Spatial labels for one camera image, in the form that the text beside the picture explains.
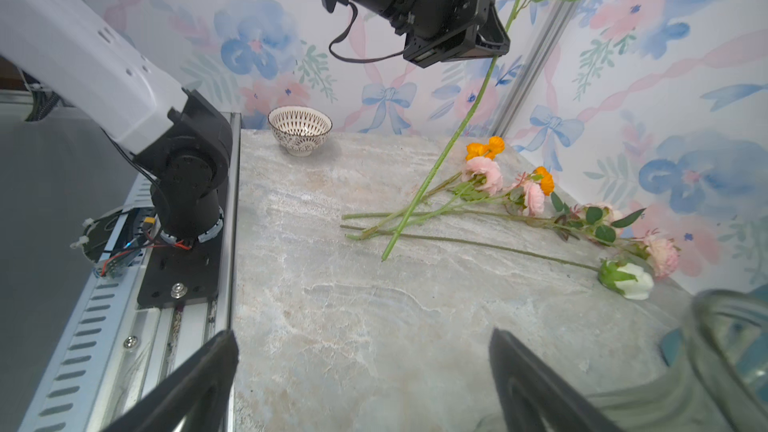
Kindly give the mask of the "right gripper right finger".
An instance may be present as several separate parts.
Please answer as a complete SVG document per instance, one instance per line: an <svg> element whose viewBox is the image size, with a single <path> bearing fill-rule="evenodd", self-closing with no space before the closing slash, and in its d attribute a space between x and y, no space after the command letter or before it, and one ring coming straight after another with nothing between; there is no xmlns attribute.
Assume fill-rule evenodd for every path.
<svg viewBox="0 0 768 432"><path fill-rule="evenodd" d="M511 332L494 329L489 362L507 431L618 431Z"/></svg>

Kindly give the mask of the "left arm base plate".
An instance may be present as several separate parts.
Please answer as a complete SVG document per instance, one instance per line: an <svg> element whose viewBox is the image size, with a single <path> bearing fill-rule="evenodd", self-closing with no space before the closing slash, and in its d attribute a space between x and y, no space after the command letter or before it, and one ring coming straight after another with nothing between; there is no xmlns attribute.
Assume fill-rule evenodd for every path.
<svg viewBox="0 0 768 432"><path fill-rule="evenodd" d="M93 274L117 281L134 267L143 270L140 309L171 308L219 295L222 237L206 242L174 241L157 231L151 207L118 208L84 222L71 245L93 263Z"/></svg>

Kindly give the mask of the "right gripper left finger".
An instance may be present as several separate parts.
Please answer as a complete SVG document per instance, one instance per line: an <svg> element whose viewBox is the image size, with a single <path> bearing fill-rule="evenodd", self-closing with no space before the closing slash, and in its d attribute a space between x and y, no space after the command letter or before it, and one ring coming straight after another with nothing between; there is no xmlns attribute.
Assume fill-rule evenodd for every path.
<svg viewBox="0 0 768 432"><path fill-rule="evenodd" d="M238 362L235 333L232 330L217 333L106 430L219 430Z"/></svg>

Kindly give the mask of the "clear glass vase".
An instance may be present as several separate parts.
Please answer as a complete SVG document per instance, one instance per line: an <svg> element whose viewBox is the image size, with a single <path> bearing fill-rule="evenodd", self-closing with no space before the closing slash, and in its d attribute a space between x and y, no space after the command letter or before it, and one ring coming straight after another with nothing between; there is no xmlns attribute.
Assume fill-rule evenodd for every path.
<svg viewBox="0 0 768 432"><path fill-rule="evenodd" d="M644 385L585 397L618 431L764 431L767 378L748 383L689 318L668 371ZM507 431L502 410L481 419L479 431Z"/></svg>

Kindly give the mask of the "white rose bud stem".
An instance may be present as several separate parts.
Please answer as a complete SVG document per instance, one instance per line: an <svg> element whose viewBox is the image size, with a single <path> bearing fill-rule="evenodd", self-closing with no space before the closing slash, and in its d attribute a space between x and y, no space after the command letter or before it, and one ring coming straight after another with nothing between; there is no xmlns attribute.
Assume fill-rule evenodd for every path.
<svg viewBox="0 0 768 432"><path fill-rule="evenodd" d="M519 248L473 241L468 239L442 237L424 234L402 233L400 237L431 242L444 242L474 247L510 252L529 258L545 260L579 269L589 270L596 274L598 282L606 289L622 296L627 300L644 301L650 297L655 281L644 268L626 260L603 259L600 266L585 264L574 260L556 257L551 254L531 252Z"/></svg>

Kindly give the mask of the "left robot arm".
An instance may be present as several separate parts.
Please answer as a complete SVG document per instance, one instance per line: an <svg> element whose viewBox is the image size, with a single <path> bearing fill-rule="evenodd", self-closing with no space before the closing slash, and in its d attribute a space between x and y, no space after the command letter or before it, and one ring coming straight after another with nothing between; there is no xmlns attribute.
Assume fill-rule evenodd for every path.
<svg viewBox="0 0 768 432"><path fill-rule="evenodd" d="M322 0L363 6L406 39L419 66L499 57L510 41L495 0ZM128 44L82 0L1 0L1 53L85 112L132 163L155 178L164 232L204 242L222 219L232 132L200 94L186 90Z"/></svg>

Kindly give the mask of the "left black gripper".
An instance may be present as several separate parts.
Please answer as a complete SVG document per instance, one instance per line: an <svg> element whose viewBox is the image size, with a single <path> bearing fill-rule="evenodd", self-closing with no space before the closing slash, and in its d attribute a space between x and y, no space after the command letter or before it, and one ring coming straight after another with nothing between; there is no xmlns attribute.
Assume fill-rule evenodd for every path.
<svg viewBox="0 0 768 432"><path fill-rule="evenodd" d="M405 37L403 58L421 68L507 54L496 0L394 0L385 14Z"/></svg>

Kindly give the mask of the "pink rose stem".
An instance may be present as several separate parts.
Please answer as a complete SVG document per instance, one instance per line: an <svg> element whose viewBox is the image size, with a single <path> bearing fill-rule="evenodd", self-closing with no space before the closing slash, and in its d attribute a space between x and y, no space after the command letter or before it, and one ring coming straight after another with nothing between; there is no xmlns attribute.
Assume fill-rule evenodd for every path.
<svg viewBox="0 0 768 432"><path fill-rule="evenodd" d="M402 219L408 228L442 215L471 212L481 205L502 205L511 214L536 217L544 213L547 199L555 192L555 181L546 168L537 167L531 172L520 173L507 184L500 165L483 155L466 161L460 172L425 192L418 204L422 206L442 192L448 193L449 198L434 209L422 212L403 209L387 213L376 225L350 237L366 240L388 232L387 225L397 219Z"/></svg>

